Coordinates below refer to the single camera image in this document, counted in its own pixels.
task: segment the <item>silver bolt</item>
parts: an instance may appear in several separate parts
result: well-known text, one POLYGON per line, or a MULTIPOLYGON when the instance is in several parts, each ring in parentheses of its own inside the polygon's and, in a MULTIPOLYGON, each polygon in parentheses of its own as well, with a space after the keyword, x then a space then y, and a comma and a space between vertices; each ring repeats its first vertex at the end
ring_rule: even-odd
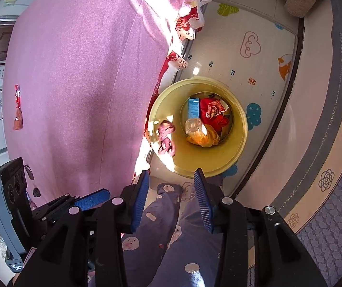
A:
POLYGON ((121 197, 114 197, 111 203, 114 205, 120 205, 123 203, 123 199, 121 197))
POLYGON ((232 203, 233 203, 233 199, 231 199, 230 197, 223 197, 222 199, 221 199, 221 201, 224 203, 224 204, 226 204, 226 205, 231 205, 232 203))
POLYGON ((75 215, 75 214, 77 214, 79 212, 79 210, 80 210, 79 207, 73 206, 73 207, 71 207, 69 209, 69 214, 70 215, 75 215))
POLYGON ((273 215, 276 212, 275 208, 272 206, 267 206, 264 210, 268 215, 273 215))

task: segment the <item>orange animal print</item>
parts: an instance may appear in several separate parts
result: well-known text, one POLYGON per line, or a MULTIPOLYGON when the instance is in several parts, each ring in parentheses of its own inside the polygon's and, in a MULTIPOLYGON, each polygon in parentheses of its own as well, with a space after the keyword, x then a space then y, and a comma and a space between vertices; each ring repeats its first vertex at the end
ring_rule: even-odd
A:
POLYGON ((287 76, 290 70, 292 56, 293 56, 292 54, 286 54, 283 57, 278 58, 279 72, 284 81, 287 79, 287 76))

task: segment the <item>blue cloud print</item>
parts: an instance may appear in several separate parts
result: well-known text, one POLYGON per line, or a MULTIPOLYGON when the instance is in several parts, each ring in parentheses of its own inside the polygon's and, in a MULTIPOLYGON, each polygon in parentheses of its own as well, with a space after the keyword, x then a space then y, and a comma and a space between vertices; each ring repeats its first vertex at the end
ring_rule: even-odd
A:
POLYGON ((254 126, 260 125, 261 107, 258 104, 252 103, 247 106, 247 122, 248 130, 252 130, 254 126))
POLYGON ((237 173, 237 165, 233 164, 230 168, 228 168, 226 171, 222 172, 220 176, 222 178, 234 176, 237 173))

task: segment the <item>pants with cartoon print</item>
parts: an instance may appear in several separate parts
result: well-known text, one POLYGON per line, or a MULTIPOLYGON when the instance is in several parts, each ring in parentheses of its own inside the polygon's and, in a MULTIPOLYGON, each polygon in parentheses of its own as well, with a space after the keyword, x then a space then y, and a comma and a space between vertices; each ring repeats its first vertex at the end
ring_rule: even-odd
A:
MULTIPOLYGON (((157 193, 136 233, 122 238, 128 286, 213 287, 222 234, 204 227, 194 193, 189 193, 179 223, 182 187, 160 184, 157 193)), ((89 287, 95 287, 95 278, 89 287)))

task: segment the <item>purple pajama pants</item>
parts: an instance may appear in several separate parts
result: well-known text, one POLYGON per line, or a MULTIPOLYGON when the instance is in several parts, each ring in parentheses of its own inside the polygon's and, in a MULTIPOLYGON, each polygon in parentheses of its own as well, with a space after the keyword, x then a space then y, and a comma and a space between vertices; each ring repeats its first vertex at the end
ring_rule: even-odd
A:
MULTIPOLYGON (((193 193, 179 222, 182 187, 164 183, 157 193, 136 233, 122 238, 128 286, 214 286, 222 234, 204 227, 193 193)), ((94 279, 89 286, 95 287, 94 279)))

